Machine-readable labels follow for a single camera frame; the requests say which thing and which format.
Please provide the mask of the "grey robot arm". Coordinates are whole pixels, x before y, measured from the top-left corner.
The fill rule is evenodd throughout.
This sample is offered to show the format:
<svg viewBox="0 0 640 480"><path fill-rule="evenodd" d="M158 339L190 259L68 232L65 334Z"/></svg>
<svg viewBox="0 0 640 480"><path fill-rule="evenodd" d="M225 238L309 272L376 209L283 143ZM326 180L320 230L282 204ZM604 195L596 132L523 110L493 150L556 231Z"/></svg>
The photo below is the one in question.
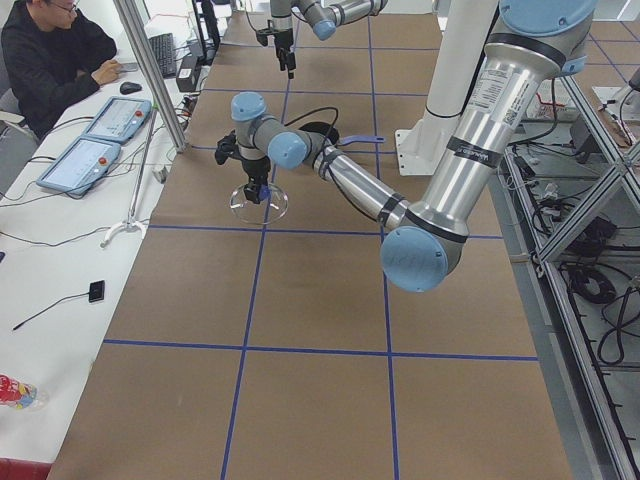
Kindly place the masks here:
<svg viewBox="0 0 640 480"><path fill-rule="evenodd" d="M267 28L260 30L256 34L256 38L263 46L266 46L268 37L273 37L279 68L287 73L289 79L293 79L296 69L296 58L293 51L293 12L295 9L310 26L315 36L324 41L333 36L340 26L354 23L369 16L377 16L387 4L388 2L385 0L346 1L345 3L330 1L328 4L316 0L270 1L270 17L267 21Z"/></svg>
<svg viewBox="0 0 640 480"><path fill-rule="evenodd" d="M592 1L450 3L424 116L398 146L430 176L415 203L358 167L330 126L292 129L259 93L235 95L232 154L248 175L246 198L268 197L268 167L307 164L387 229L380 258L394 285L435 288L457 266L468 217L540 85L583 69L595 8Z"/></svg>

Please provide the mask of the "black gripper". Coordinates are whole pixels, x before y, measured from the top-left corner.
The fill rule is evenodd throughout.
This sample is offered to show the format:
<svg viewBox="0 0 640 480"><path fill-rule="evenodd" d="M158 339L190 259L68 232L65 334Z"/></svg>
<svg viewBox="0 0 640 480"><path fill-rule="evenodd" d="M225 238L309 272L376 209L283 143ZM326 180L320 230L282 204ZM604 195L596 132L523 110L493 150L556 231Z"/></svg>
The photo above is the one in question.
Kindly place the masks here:
<svg viewBox="0 0 640 480"><path fill-rule="evenodd" d="M252 203L261 203L269 194L270 160L268 158L243 160L242 167L248 178L243 187L245 199Z"/></svg>
<svg viewBox="0 0 640 480"><path fill-rule="evenodd" d="M281 70L295 69L295 53L292 51L294 36L292 30L281 30L274 34L276 57ZM293 79L293 71L287 72L288 79Z"/></svg>

